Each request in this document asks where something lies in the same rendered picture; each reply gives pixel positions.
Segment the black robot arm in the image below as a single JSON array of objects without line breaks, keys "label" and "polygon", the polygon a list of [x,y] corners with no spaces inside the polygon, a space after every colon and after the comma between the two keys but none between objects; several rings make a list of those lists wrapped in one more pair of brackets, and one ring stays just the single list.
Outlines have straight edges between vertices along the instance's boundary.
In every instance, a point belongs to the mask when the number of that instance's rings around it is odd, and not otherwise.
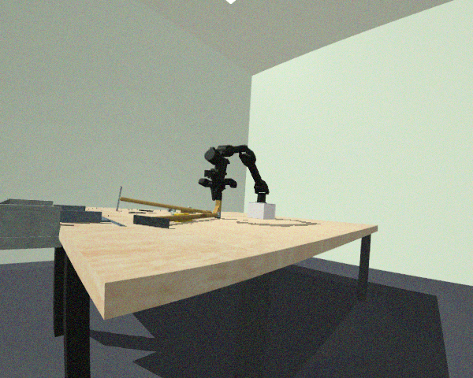
[{"label": "black robot arm", "polygon": [[[246,154],[242,154],[242,152],[246,152]],[[264,180],[262,180],[259,171],[256,167],[256,156],[254,152],[248,148],[247,145],[239,145],[239,146],[232,146],[232,145],[221,145],[215,149],[213,146],[210,147],[209,150],[206,151],[204,154],[204,158],[209,161],[215,167],[222,167],[224,169],[227,168],[227,164],[230,164],[229,159],[225,157],[230,157],[235,153],[239,153],[239,158],[243,162],[245,166],[248,167],[253,180],[255,181],[255,194],[257,196],[257,202],[267,203],[266,202],[266,195],[270,193],[268,185]],[[210,169],[204,170],[204,177],[210,179],[210,177],[217,177],[217,179],[221,175],[220,169]],[[266,192],[266,193],[259,193],[259,192]]]}]

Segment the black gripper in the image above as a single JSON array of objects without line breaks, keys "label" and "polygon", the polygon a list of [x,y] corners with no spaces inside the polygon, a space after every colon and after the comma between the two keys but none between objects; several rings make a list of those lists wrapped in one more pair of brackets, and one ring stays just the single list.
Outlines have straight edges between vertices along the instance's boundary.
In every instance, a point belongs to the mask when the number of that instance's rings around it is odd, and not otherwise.
[{"label": "black gripper", "polygon": [[217,177],[211,177],[211,180],[200,178],[198,182],[198,184],[210,188],[213,201],[215,201],[216,198],[222,193],[222,191],[225,189],[225,185],[229,185],[231,188],[237,188],[237,182],[235,180],[232,178],[225,178],[225,176],[227,176],[226,169],[222,167],[214,167],[214,170],[215,169],[221,170],[221,175],[218,179]]}]

